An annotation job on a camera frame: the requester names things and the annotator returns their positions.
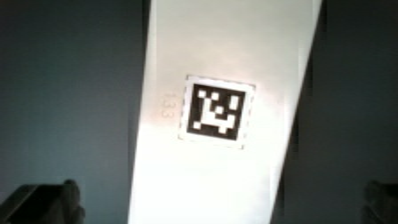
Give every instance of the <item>white panel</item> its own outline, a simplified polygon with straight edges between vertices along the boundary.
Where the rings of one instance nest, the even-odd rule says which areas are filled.
[[[130,224],[270,222],[318,10],[320,0],[153,1]],[[204,102],[226,118],[210,106],[203,120]]]

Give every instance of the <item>black object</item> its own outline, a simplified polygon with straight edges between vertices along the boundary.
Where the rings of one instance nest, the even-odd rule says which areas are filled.
[[[362,224],[398,224],[398,184],[371,181],[364,189]]]
[[[62,185],[23,185],[0,206],[0,224],[84,224],[80,190]]]

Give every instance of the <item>dark background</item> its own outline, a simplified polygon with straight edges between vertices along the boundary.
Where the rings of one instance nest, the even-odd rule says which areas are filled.
[[[0,0],[0,202],[73,178],[87,224],[128,217],[146,4]],[[394,5],[323,6],[274,223],[359,223],[368,181],[398,183]]]

